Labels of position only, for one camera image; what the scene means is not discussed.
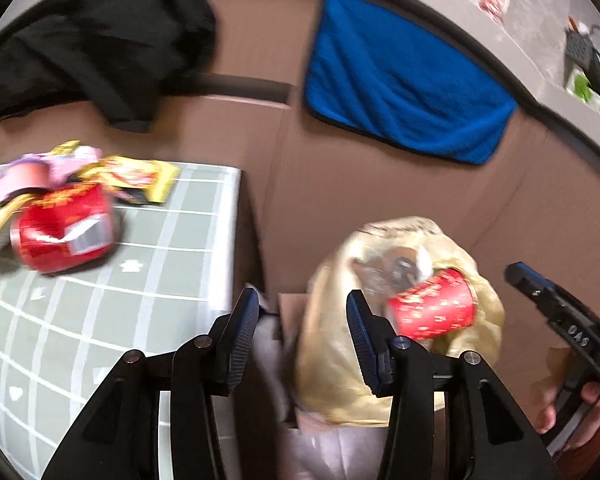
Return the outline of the person's right hand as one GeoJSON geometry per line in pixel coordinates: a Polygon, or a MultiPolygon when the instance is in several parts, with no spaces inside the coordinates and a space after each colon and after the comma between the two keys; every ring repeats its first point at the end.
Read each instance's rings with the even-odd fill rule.
{"type": "Polygon", "coordinates": [[[547,352],[548,376],[532,386],[533,423],[550,456],[582,448],[600,430],[600,378],[571,348],[547,352]]]}

